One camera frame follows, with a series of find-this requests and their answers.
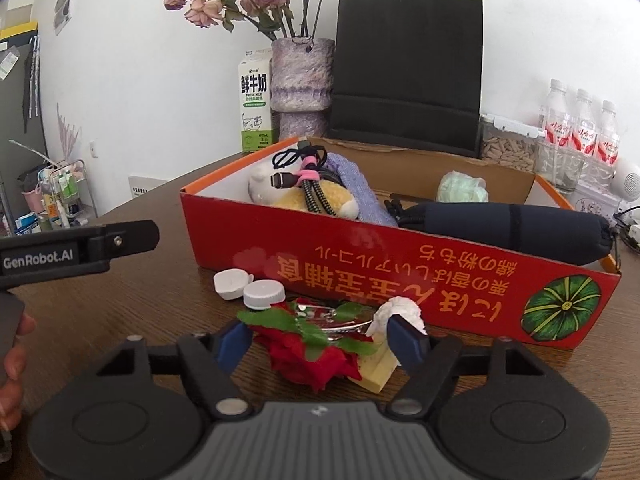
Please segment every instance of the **purple vase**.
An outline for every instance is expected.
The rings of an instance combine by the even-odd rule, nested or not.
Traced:
[[[280,112],[280,139],[324,136],[335,41],[280,38],[272,48],[271,108]]]

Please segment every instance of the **red box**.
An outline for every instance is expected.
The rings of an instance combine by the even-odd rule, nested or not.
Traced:
[[[430,325],[557,348],[580,344],[620,281],[611,257],[577,267],[455,238],[251,203],[252,164],[296,141],[236,160],[182,190],[200,266],[241,268],[316,298],[377,305],[406,296],[420,305]],[[433,198],[444,174],[456,170],[483,177],[492,202],[571,208],[540,177],[480,160],[328,139],[314,143],[356,162],[374,190]],[[537,313],[547,300],[560,307],[541,318]]]

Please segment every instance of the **finger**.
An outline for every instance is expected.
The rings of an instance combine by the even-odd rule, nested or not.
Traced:
[[[4,369],[9,378],[17,381],[27,367],[27,352],[24,346],[17,344],[4,358]]]
[[[20,407],[22,393],[22,384],[19,381],[9,380],[0,388],[0,416],[8,416]]]
[[[28,314],[22,314],[20,325],[18,326],[18,335],[27,335],[36,330],[36,320]]]
[[[13,431],[20,424],[20,420],[22,419],[22,410],[17,409],[13,410],[7,416],[0,418],[0,428],[5,431]]]

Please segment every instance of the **stuffed toy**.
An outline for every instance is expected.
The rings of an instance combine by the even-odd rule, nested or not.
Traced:
[[[299,171],[302,163],[298,160],[291,165],[293,172]],[[278,170],[270,160],[256,164],[249,175],[249,197],[254,204],[273,205],[289,193],[290,189],[277,189],[271,185],[271,176]]]
[[[319,180],[318,184],[322,190],[322,194],[326,197],[326,202],[337,217],[351,220],[355,220],[358,217],[360,213],[358,203],[348,189],[331,180]],[[286,191],[286,194],[273,204],[274,206],[296,211],[309,210],[303,187],[295,187],[293,189],[287,189]],[[318,210],[313,212],[323,212],[327,214],[328,212],[322,204],[324,201],[318,197],[315,190],[312,193],[313,200],[318,207]]]

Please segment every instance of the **white bottle cap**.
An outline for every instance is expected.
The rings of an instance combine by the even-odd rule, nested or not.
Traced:
[[[588,102],[592,101],[591,94],[589,94],[589,92],[587,92],[584,88],[578,88],[576,97],[582,101],[588,101]]]
[[[559,90],[561,92],[566,92],[566,85],[559,79],[551,80],[551,88],[553,88],[554,90]]]
[[[616,105],[613,104],[611,101],[603,101],[602,109],[606,110],[607,112],[617,113]]]
[[[242,269],[228,269],[213,276],[213,286],[223,300],[242,298],[244,288],[254,280],[254,276]]]
[[[258,280],[244,288],[244,305],[252,310],[267,310],[285,298],[284,285],[276,280]]]

